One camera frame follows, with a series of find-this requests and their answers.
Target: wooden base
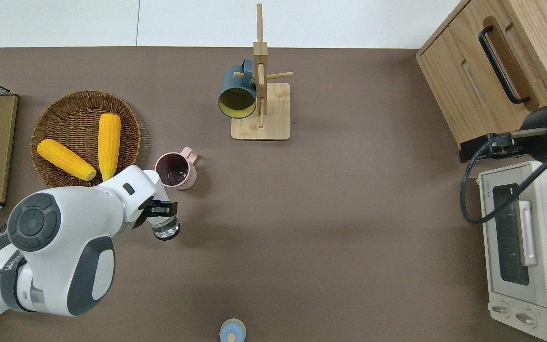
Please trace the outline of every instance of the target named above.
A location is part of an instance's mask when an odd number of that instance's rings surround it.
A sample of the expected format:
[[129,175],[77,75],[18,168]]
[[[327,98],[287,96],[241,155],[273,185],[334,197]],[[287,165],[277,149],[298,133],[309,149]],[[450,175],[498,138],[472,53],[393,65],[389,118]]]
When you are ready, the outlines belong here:
[[236,140],[286,140],[291,137],[291,85],[267,84],[267,114],[259,128],[255,111],[245,119],[232,119],[232,138]]

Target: round wicker basket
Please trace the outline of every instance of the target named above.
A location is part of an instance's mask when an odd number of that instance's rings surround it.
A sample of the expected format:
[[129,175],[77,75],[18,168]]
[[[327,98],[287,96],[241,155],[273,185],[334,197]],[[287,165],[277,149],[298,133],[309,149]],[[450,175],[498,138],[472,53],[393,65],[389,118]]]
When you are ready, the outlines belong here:
[[[50,105],[33,130],[31,160],[46,186],[95,186],[103,181],[98,171],[98,121],[103,113],[117,114],[122,122],[115,173],[136,163],[141,149],[141,126],[130,106],[119,97],[104,91],[78,91]],[[96,177],[83,181],[44,160],[37,154],[37,145],[43,139],[54,139],[82,157],[97,170]]]

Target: brown table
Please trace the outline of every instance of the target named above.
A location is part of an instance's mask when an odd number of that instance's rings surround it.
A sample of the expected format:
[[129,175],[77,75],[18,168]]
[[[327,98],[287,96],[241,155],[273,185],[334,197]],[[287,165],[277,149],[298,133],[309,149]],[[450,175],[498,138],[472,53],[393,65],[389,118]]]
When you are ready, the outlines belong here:
[[[253,342],[526,341],[491,319],[482,229],[464,222],[465,165],[414,50],[271,48],[295,72],[292,133],[235,141],[220,77],[251,48],[0,48],[20,95],[9,205],[44,188],[29,153],[39,115],[81,89],[113,93],[144,121],[141,167],[185,145],[198,181],[183,228],[115,240],[109,294],[79,318],[7,312],[0,341],[218,341],[228,318]],[[473,210],[478,210],[473,197]]]

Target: corn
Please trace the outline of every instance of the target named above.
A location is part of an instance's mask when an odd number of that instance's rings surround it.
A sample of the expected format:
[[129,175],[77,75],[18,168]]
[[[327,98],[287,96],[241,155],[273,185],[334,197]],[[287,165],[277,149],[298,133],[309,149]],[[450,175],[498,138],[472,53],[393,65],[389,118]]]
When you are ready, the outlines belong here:
[[96,170],[82,157],[53,139],[42,140],[37,145],[37,154],[81,180],[89,181],[96,175]]
[[98,168],[106,181],[113,177],[117,169],[120,153],[120,117],[111,113],[100,115],[98,121]]

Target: black drawer handle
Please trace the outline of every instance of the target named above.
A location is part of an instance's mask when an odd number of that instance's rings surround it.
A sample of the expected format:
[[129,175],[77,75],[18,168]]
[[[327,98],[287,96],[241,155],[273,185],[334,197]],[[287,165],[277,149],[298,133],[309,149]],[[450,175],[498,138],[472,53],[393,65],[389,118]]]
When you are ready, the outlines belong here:
[[486,28],[482,29],[482,31],[480,31],[480,34],[478,35],[478,41],[480,41],[482,50],[484,50],[484,54],[489,59],[489,63],[491,63],[491,67],[493,67],[493,71],[495,71],[495,75],[497,75],[497,79],[500,81],[501,87],[503,87],[504,92],[506,92],[506,96],[508,96],[508,99],[513,104],[523,104],[530,100],[530,97],[527,96],[521,99],[520,97],[518,97],[518,95],[516,95],[516,93],[514,93],[514,89],[512,89],[510,81],[508,81],[506,74],[503,72],[503,69],[501,69],[501,65],[497,60],[497,57],[495,56],[495,53],[493,52],[489,41],[487,40],[486,33],[491,31],[493,31],[493,26],[487,26]]

